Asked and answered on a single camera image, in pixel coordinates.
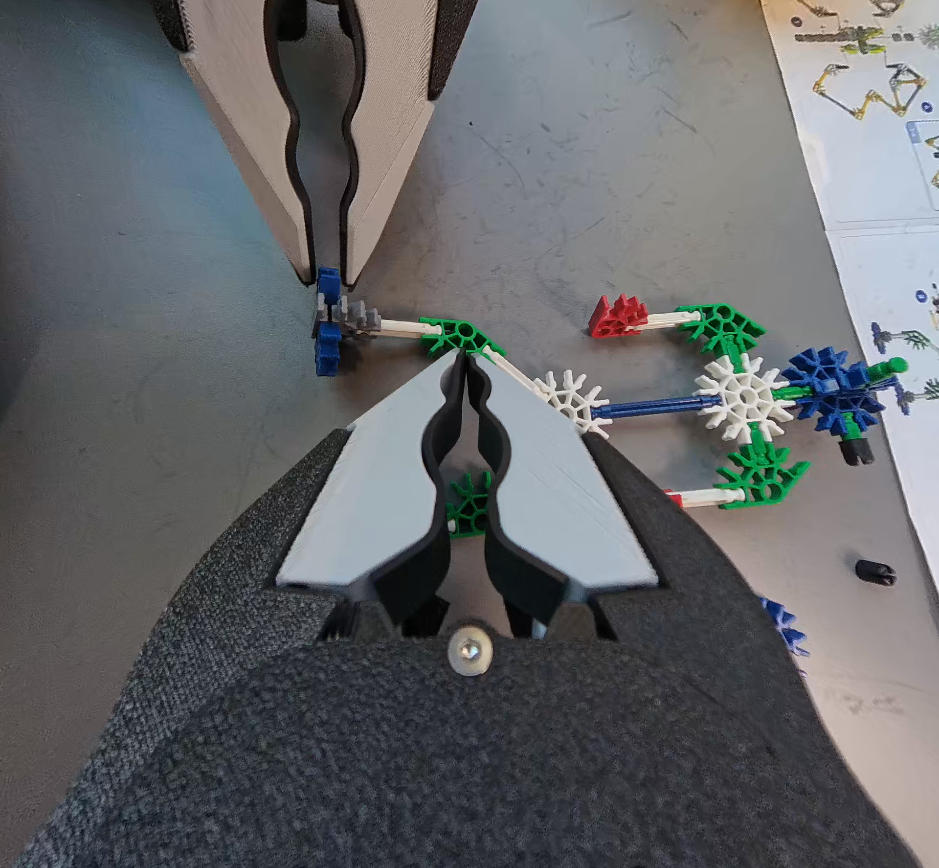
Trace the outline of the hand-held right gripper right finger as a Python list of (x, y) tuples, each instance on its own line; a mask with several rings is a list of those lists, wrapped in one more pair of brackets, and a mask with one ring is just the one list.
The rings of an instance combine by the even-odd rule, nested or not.
[(660, 586), (577, 428), (487, 359), (467, 359), (478, 449), (491, 473), (485, 562), (514, 635), (564, 603)]

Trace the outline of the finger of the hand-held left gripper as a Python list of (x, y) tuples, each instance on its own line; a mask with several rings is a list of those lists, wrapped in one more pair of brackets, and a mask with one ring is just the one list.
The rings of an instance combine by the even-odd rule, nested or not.
[(439, 0), (343, 0), (355, 75), (343, 120), (350, 173), (341, 204), (344, 282), (375, 251), (430, 121)]
[(271, 234), (301, 283), (315, 256), (310, 200), (299, 177), (299, 115), (278, 49), (286, 0), (178, 0), (180, 62)]

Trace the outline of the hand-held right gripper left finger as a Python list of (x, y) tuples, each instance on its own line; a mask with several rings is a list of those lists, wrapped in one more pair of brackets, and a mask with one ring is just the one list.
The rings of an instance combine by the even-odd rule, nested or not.
[(395, 625), (435, 597), (451, 557), (440, 464), (461, 432), (466, 366), (447, 353), (346, 428), (277, 586), (378, 601)]

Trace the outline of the blue snowflake toy connector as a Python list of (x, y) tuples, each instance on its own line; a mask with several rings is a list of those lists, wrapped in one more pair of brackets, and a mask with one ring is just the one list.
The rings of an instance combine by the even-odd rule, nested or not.
[(806, 672), (802, 669), (800, 663), (804, 659), (808, 659), (811, 653), (806, 646), (807, 635), (795, 626), (796, 616), (789, 612), (782, 603), (765, 595), (760, 594), (758, 600), (774, 629), (784, 641), (787, 652), (795, 663), (798, 673), (802, 677), (806, 677)]
[(342, 279), (337, 269), (320, 266), (315, 277), (315, 308), (313, 312), (313, 344), (315, 372), (319, 377), (332, 378), (338, 372), (341, 324)]

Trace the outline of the grey snowflake toy connector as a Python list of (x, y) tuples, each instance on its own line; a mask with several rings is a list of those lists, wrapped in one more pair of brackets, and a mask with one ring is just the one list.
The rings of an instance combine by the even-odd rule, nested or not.
[(323, 294), (317, 295), (313, 314), (313, 338), (340, 341), (346, 338), (374, 337), (382, 333), (382, 318), (378, 310), (366, 306), (363, 300), (352, 301), (342, 296), (330, 304)]

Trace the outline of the construction toy figure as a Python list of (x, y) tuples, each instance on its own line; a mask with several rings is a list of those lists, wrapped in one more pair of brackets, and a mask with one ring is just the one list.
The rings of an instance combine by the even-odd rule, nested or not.
[(794, 420), (811, 421), (817, 431), (836, 439), (849, 466), (871, 464), (874, 456), (867, 433), (881, 423), (885, 405), (880, 394), (894, 392), (904, 413), (914, 400), (900, 380), (909, 369), (903, 358), (874, 365), (851, 363), (846, 351), (826, 346), (798, 353), (784, 369), (766, 367), (752, 353), (765, 328), (727, 303), (649, 314), (649, 323), (640, 334), (679, 331), (710, 357), (694, 392), (613, 403), (600, 386), (589, 388), (587, 377), (570, 369), (559, 375), (551, 371), (540, 377), (526, 375), (502, 347), (463, 320), (382, 318), (379, 335), (419, 340), (428, 356), (461, 349), (489, 360), (562, 414), (582, 437), (605, 439), (607, 429), (623, 420), (695, 414), (733, 450), (712, 486), (679, 490), (685, 510), (742, 510), (784, 502), (810, 467), (806, 461), (790, 461), (790, 450), (778, 444), (785, 426)]

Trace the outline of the grey desk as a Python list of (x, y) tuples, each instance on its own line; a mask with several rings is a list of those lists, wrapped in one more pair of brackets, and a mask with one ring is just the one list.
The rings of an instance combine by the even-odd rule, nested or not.
[[(759, 0), (480, 0), (355, 291), (614, 402), (691, 392), (680, 334), (585, 334), (603, 294), (730, 303), (771, 366), (859, 354)], [(148, 0), (2, 0), (2, 866), (211, 544), (425, 366), (379, 340), (319, 379), (312, 299)], [(785, 445), (784, 503), (692, 515), (797, 616), (841, 753), (937, 866), (937, 596), (884, 430), (868, 467)]]

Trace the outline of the folded instruction sheet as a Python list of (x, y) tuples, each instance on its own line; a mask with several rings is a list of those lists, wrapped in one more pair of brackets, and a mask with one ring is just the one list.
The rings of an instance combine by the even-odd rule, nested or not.
[(938, 0), (760, 0), (851, 319), (906, 359), (883, 422), (938, 570)]

